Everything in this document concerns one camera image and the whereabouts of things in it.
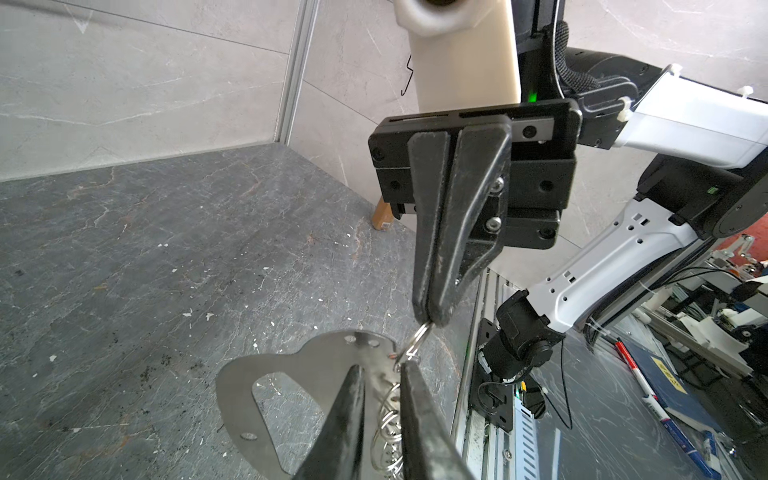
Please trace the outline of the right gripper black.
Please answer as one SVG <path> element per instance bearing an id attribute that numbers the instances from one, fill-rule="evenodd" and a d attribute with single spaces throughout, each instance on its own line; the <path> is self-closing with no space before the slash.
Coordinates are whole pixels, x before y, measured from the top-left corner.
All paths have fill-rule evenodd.
<path id="1" fill-rule="evenodd" d="M 383 201 L 397 219 L 417 216 L 416 318 L 447 325 L 503 244 L 553 247 L 581 122 L 574 101 L 547 100 L 388 117 L 376 127 L 368 148 Z M 509 200 L 494 189 L 504 184 Z"/>

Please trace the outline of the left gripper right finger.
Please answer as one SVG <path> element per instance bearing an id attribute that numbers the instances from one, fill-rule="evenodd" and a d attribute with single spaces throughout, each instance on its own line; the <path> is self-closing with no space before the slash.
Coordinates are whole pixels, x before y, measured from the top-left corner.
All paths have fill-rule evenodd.
<path id="1" fill-rule="evenodd" d="M 444 428 L 419 366 L 401 367 L 400 415 L 405 479 L 473 479 Z"/>

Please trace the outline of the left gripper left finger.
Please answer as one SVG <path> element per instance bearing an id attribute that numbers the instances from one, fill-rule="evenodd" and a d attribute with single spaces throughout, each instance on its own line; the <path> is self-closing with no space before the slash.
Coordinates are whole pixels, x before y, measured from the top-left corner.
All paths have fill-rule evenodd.
<path id="1" fill-rule="evenodd" d="M 359 479 L 365 425 L 365 380 L 360 365 L 347 372 L 325 423 L 294 479 Z"/>

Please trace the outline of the silver metal plate keychain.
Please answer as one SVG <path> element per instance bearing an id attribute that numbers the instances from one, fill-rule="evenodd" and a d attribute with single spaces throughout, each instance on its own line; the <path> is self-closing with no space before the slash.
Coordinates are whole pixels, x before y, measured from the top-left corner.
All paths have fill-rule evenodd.
<path id="1" fill-rule="evenodd" d="M 227 363 L 216 377 L 223 425 L 243 458 L 267 479 L 288 479 L 316 439 L 349 368 L 365 374 L 361 475 L 382 479 L 371 458 L 384 395 L 396 382 L 393 339 L 365 330 L 323 333 L 292 354 L 256 354 Z"/>

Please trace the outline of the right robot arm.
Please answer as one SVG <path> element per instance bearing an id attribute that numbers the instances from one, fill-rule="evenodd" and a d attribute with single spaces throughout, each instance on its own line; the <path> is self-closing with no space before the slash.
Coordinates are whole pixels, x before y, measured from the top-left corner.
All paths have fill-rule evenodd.
<path id="1" fill-rule="evenodd" d="M 660 260 L 767 210 L 765 101 L 604 52 L 553 47 L 526 53 L 523 68 L 518 105 L 390 117 L 368 141 L 384 199 L 417 215 L 413 304 L 430 327 L 449 322 L 504 247 L 553 245 L 578 145 L 654 153 L 614 222 L 498 309 L 479 357 L 506 381 Z"/>

